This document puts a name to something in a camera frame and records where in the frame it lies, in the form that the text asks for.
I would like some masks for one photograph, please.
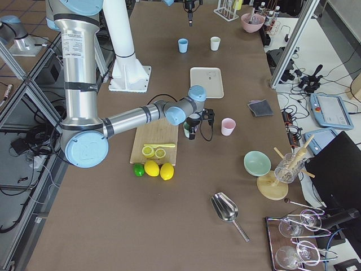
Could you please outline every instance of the light green bowl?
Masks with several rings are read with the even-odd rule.
[[[271,161],[260,151],[250,151],[244,157],[244,167],[253,176],[263,176],[271,170]]]

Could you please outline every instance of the sticker label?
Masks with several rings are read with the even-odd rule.
[[[62,34],[63,58],[84,58],[85,40],[82,34]]]

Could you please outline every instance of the pink bowl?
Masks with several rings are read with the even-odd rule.
[[[253,32],[258,31],[263,26],[263,23],[265,22],[265,18],[263,16],[261,16],[260,14],[253,15],[253,22],[256,21],[258,24],[249,24],[248,23],[249,18],[250,18],[250,13],[243,14],[241,17],[242,27],[248,33],[253,33]]]

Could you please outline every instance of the lime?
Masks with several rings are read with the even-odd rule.
[[[146,161],[144,170],[149,176],[156,177],[159,175],[159,166],[153,160]]]
[[[151,158],[154,156],[154,148],[146,146],[142,148],[142,154],[146,157],[146,158]]]
[[[142,164],[134,164],[133,171],[136,176],[141,177],[144,175],[144,166]]]
[[[172,179],[173,175],[174,167],[172,166],[172,164],[165,163],[164,165],[162,165],[160,169],[160,177],[162,177],[164,181]]]
[[[164,158],[165,157],[165,150],[163,148],[158,148],[155,151],[155,155],[158,159]]]

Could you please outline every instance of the pink cup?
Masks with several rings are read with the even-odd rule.
[[[229,117],[222,120],[221,132],[224,136],[229,136],[236,127],[236,122]]]

